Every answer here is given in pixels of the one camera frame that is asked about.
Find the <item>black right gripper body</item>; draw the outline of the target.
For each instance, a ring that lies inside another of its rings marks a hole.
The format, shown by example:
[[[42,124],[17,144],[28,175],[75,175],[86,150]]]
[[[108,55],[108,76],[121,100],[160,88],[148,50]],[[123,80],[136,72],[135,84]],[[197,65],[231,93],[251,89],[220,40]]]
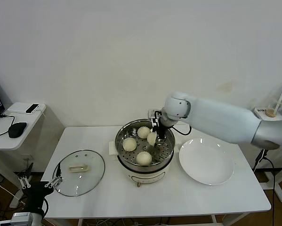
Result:
[[[155,111],[155,118],[157,120],[158,129],[159,130],[165,130],[167,127],[163,124],[164,120],[163,120],[162,111],[156,110]]]

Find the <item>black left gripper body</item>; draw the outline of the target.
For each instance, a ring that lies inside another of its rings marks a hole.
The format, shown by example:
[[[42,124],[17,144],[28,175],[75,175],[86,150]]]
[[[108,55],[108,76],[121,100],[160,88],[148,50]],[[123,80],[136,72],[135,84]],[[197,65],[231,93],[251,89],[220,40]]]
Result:
[[[24,194],[27,196],[25,210],[42,210],[45,197],[54,191],[54,188],[50,185],[47,186],[47,183],[48,181],[39,181],[24,190]]]

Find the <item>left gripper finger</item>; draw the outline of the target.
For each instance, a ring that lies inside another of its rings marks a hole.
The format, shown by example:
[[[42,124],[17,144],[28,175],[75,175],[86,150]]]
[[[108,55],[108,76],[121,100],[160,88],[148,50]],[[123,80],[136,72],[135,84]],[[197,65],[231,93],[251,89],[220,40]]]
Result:
[[[63,178],[61,176],[61,164],[58,163],[56,167],[56,173],[53,175],[53,179],[45,184],[46,188],[56,188],[62,181]]]
[[[26,168],[25,171],[20,172],[18,174],[18,180],[22,186],[22,189],[27,189],[31,187],[29,178],[31,175],[32,168],[33,168],[33,162]]]

